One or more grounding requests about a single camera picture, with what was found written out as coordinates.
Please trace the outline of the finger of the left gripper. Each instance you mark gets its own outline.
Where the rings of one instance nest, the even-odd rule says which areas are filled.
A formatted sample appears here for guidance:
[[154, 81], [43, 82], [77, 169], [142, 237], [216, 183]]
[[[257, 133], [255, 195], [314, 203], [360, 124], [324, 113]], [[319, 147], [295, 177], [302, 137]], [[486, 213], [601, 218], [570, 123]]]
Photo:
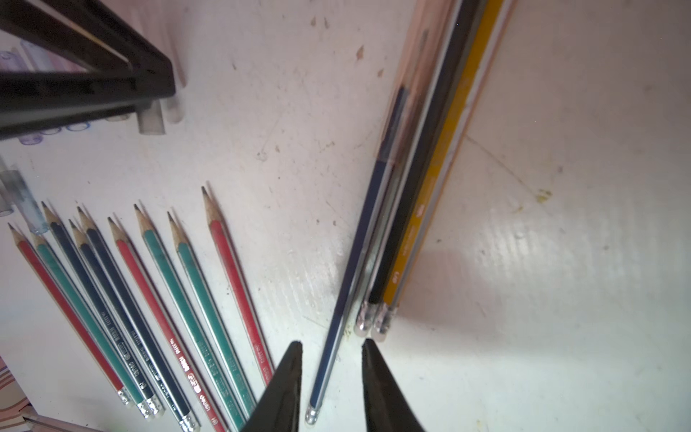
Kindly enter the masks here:
[[1, 138], [134, 113], [176, 93], [170, 59], [101, 1], [51, 1], [78, 32], [28, 1], [1, 4], [3, 31], [82, 67], [4, 72]]

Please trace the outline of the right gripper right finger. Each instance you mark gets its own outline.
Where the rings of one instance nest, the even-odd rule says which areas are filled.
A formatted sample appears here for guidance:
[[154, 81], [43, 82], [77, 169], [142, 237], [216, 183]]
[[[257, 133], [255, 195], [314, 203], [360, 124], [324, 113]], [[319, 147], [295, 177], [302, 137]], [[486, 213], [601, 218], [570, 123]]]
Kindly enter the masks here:
[[368, 431], [423, 431], [371, 338], [362, 347], [363, 403]]

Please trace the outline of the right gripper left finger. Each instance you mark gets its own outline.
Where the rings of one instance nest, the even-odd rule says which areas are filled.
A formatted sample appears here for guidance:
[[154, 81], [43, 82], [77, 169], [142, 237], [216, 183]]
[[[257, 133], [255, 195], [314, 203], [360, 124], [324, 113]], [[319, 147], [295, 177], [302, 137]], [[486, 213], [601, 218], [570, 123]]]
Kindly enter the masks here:
[[242, 432], [296, 432], [300, 428], [302, 393], [302, 352], [300, 341], [293, 341]]

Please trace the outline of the clear pale blue pencil cap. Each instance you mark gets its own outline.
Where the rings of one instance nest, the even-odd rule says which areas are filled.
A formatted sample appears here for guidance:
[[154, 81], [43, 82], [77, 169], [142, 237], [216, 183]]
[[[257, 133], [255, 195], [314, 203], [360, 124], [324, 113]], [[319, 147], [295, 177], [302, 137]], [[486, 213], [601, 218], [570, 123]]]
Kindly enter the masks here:
[[70, 124], [65, 127], [67, 131], [71, 132], [81, 132], [81, 131], [86, 131], [91, 127], [90, 122], [79, 122], [79, 123], [74, 123]]

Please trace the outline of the clear light blue pencil cap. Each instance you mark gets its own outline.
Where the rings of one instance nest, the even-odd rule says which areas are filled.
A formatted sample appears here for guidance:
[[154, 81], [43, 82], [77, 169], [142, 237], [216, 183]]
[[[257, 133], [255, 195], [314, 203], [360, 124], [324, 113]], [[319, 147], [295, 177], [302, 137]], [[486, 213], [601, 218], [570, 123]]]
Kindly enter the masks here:
[[35, 235], [46, 233], [49, 230], [46, 218], [17, 165], [8, 166], [1, 160], [1, 182], [8, 192], [11, 203], [23, 216], [30, 232]]

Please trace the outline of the pink capped pencil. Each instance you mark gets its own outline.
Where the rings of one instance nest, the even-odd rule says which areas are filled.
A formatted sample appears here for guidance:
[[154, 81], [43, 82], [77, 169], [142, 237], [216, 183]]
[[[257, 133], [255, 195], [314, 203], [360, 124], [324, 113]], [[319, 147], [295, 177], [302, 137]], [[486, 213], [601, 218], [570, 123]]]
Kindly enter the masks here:
[[221, 210], [205, 186], [201, 187], [207, 224], [221, 264], [235, 297], [239, 314], [248, 335], [257, 366], [265, 386], [274, 377], [275, 367], [266, 344], [265, 335], [257, 318], [248, 285], [234, 248], [230, 231], [223, 219]]

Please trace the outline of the clear colourless pencil cap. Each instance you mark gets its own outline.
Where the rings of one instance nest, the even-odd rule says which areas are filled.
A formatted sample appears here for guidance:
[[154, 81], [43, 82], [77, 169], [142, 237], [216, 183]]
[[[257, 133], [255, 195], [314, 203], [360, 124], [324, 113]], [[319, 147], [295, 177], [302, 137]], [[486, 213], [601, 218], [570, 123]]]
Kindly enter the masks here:
[[157, 136], [166, 134], [160, 100], [138, 105], [136, 115], [140, 134]]

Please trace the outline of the dark blue pencil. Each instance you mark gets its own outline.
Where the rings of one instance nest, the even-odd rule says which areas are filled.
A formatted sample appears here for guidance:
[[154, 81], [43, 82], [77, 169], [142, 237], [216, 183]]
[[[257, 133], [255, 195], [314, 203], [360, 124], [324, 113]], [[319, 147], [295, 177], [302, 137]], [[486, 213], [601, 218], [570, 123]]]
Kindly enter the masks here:
[[127, 367], [128, 373], [131, 376], [131, 381], [138, 386], [138, 395], [143, 397], [144, 404], [153, 417], [160, 417], [164, 414], [165, 408], [161, 406], [160, 400], [155, 390], [151, 387], [151, 382], [144, 372], [139, 359], [132, 351], [131, 345], [127, 339], [124, 337], [121, 326], [117, 320], [113, 318], [110, 308], [104, 301], [102, 293], [100, 293], [97, 288], [92, 274], [86, 266], [86, 262], [77, 251], [74, 242], [70, 239], [67, 229], [59, 217], [50, 210], [46, 203], [42, 202], [41, 207], [45, 213], [51, 232], [57, 239], [63, 254], [67, 257], [73, 270], [77, 274], [77, 278], [81, 282], [86, 296], [93, 306], [95, 315], [98, 316], [104, 329], [108, 332], [109, 338], [111, 342], [113, 342], [120, 359]]

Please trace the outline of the red capped pencil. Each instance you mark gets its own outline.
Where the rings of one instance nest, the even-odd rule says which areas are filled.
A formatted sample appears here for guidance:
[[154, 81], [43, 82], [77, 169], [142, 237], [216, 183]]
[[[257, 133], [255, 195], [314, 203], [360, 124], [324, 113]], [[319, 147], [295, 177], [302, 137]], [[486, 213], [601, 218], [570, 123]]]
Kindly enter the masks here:
[[214, 397], [212, 397], [201, 371], [194, 363], [194, 359], [185, 346], [185, 342], [183, 342], [180, 337], [176, 325], [171, 320], [167, 307], [162, 302], [158, 289], [153, 283], [148, 270], [142, 263], [138, 252], [133, 247], [129, 236], [119, 224], [113, 220], [113, 217], [108, 217], [107, 219], [114, 243], [127, 268], [130, 270], [138, 288], [140, 288], [140, 292], [146, 300], [149, 309], [158, 322], [158, 327], [167, 340], [167, 346], [175, 354], [176, 362], [185, 374], [188, 387], [194, 391], [196, 399], [198, 399], [208, 420], [212, 423], [212, 430], [226, 431], [227, 424], [221, 414], [220, 407], [214, 401]]

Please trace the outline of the yellow black capped pencil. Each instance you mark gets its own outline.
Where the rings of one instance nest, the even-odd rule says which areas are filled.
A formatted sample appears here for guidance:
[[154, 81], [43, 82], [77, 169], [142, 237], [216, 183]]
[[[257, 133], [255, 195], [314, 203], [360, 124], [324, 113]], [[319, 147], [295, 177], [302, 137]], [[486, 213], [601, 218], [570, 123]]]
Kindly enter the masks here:
[[353, 332], [386, 334], [509, 1], [421, 1], [363, 209]]

